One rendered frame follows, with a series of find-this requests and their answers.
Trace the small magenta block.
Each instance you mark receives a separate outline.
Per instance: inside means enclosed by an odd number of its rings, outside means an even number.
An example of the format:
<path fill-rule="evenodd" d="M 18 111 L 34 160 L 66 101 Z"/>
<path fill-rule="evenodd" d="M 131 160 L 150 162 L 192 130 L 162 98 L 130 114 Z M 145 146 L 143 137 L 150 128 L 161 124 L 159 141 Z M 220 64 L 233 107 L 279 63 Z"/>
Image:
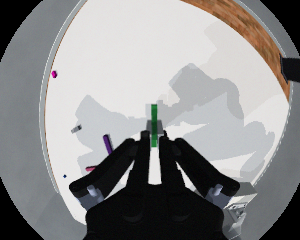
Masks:
<path fill-rule="evenodd" d="M 57 73 L 56 73 L 56 71 L 52 71 L 52 76 L 53 76 L 53 78 L 56 78 L 57 77 Z"/>

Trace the purple rod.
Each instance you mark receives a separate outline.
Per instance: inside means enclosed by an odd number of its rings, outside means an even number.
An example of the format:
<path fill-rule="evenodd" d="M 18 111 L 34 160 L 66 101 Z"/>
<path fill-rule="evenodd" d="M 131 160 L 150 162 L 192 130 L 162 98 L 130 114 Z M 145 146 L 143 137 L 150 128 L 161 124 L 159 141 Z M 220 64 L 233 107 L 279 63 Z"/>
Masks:
<path fill-rule="evenodd" d="M 104 135 L 103 136 L 103 140 L 107 149 L 108 154 L 110 154 L 111 152 L 113 152 L 110 140 L 109 140 L 109 136 L 108 135 Z"/>

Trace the pink rod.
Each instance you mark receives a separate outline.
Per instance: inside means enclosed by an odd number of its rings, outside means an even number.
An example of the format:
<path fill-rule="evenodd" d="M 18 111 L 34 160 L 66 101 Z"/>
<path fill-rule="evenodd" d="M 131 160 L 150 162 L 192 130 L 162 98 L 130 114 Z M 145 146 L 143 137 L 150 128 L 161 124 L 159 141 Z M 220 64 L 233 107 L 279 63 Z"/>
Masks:
<path fill-rule="evenodd" d="M 86 171 L 92 171 L 95 167 L 97 167 L 98 165 L 96 166 L 89 166 L 89 167 L 86 167 Z"/>

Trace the green rod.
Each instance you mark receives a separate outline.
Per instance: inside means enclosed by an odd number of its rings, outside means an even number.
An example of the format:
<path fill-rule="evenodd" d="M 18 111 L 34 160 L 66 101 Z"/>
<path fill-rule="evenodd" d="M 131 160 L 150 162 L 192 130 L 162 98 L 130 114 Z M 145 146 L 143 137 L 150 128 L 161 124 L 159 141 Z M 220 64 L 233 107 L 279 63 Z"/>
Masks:
<path fill-rule="evenodd" d="M 152 147 L 157 147 L 157 104 L 151 104 Z"/>

